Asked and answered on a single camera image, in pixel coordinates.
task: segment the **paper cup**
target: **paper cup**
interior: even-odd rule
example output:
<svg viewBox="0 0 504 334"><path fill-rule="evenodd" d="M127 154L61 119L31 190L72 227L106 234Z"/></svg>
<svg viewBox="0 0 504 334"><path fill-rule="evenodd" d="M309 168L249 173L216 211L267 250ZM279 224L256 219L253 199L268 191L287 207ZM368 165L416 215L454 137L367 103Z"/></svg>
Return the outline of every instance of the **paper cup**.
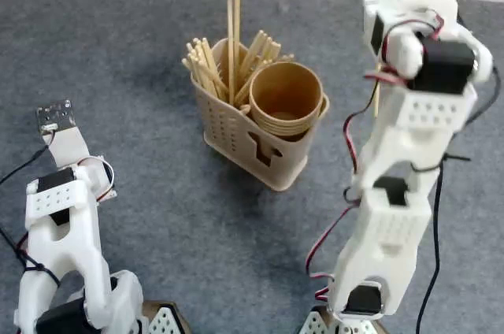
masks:
<svg viewBox="0 0 504 334"><path fill-rule="evenodd" d="M295 62L259 70L250 83L250 111L265 131L279 137L306 132L317 121L324 92L317 75Z"/></svg>

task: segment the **utensil holder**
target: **utensil holder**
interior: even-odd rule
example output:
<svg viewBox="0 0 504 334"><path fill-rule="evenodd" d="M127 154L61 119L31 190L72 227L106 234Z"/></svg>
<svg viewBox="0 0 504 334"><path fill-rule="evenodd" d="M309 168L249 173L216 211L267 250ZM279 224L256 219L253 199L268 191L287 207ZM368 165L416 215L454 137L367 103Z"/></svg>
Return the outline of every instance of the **utensil holder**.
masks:
<svg viewBox="0 0 504 334"><path fill-rule="evenodd" d="M222 39L212 48L225 83L228 79L227 42ZM240 57L245 53L246 47L240 44ZM193 76L191 81L205 127L205 142L273 190L287 190L308 162L313 137L329 108L327 95L324 95L321 112L313 126L300 139L287 141L265 132L238 109L209 94Z"/></svg>

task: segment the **chopstick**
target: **chopstick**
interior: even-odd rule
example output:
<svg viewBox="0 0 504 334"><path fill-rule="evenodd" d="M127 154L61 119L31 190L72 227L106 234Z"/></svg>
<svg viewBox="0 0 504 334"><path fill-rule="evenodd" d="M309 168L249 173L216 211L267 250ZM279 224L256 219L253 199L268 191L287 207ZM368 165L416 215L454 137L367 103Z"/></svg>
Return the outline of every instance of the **chopstick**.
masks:
<svg viewBox="0 0 504 334"><path fill-rule="evenodd" d="M215 60L213 59L212 50L210 49L210 45L208 44L206 37L204 37L202 40L202 48L206 59L206 65L209 67L210 72L213 74L212 80L216 84L215 87L217 89L217 94L219 95L219 98L221 100L225 100L226 94L228 93L228 88L219 77L219 70L217 69Z"/></svg>
<svg viewBox="0 0 504 334"><path fill-rule="evenodd" d="M233 43L233 2L228 0L228 72L229 72L229 104L235 101L235 57Z"/></svg>
<svg viewBox="0 0 504 334"><path fill-rule="evenodd" d="M233 18L235 20L235 24L234 24L234 27L233 27L233 29L234 29L234 35L233 35L234 53L233 53L233 57L235 58L235 60L234 60L235 64L233 65L233 67L235 68L234 75L235 75L236 79L238 79L238 71L239 71L240 10L241 10L241 0L235 0L234 13L233 13Z"/></svg>
<svg viewBox="0 0 504 334"><path fill-rule="evenodd" d="M268 37L266 39L266 44L262 48L262 54L261 54L261 61L266 61L268 58L269 51L271 49L271 46L273 44L273 39L271 37Z"/></svg>
<svg viewBox="0 0 504 334"><path fill-rule="evenodd" d="M250 76L248 77L246 82L243 84L242 88L240 88L238 94L236 94L235 106L240 107L246 101L246 94L248 93L250 83L252 82L252 79L254 78L256 71L258 71L260 68L262 68L266 65L269 65L271 63L272 63L272 60L258 62L258 66L250 74Z"/></svg>
<svg viewBox="0 0 504 334"><path fill-rule="evenodd" d="M250 67L254 63L255 58L257 57L259 51L265 45L267 38L268 38L268 35L266 35L266 33L263 30L260 30L256 34L254 41L250 45L248 52L246 52L246 56L243 59L242 66L239 69L239 78L240 79L243 79L248 75L248 73L250 71Z"/></svg>

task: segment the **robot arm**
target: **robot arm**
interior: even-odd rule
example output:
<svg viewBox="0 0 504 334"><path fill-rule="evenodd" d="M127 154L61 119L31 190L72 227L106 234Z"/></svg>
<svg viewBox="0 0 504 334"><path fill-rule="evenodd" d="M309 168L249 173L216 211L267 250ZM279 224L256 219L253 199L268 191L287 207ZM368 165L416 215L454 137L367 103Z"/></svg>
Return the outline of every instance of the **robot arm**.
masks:
<svg viewBox="0 0 504 334"><path fill-rule="evenodd" d="M384 99L353 177L360 213L328 295L330 311L343 322L398 309L431 217L436 166L474 107L473 84L489 78L493 63L489 50L456 22L456 0L364 3L366 42L405 84ZM400 162L412 164L410 175L388 176Z"/></svg>
<svg viewBox="0 0 504 334"><path fill-rule="evenodd" d="M70 101L41 107L37 116L59 171L27 186L26 253L55 278L27 262L15 324L23 334L146 333L138 279L128 271L110 276L102 257L98 204L115 196L105 161L89 155ZM70 302L50 309L56 282L73 270L83 276L85 293L82 290Z"/></svg>

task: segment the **white plastic bracket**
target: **white plastic bracket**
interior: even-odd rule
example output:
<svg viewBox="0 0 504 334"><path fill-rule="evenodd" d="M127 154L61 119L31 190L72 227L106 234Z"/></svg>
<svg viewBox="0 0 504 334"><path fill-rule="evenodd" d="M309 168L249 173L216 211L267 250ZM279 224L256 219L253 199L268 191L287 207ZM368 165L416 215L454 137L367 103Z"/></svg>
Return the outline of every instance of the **white plastic bracket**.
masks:
<svg viewBox="0 0 504 334"><path fill-rule="evenodd" d="M345 320L338 321L330 317L330 322L326 323L321 314L311 311L308 314L303 326L298 334L333 334L339 327L339 334L378 334L371 321L367 320Z"/></svg>
<svg viewBox="0 0 504 334"><path fill-rule="evenodd" d="M109 266L102 257L95 197L82 180L40 193L33 190L27 188L27 253L59 280L70 271L79 271L86 288L89 322L95 328L106 327L113 313L109 305L111 286ZM69 223L57 226L50 214L64 209L69 210ZM46 273L24 273L15 316L23 334L34 334L36 321L49 309L56 289Z"/></svg>

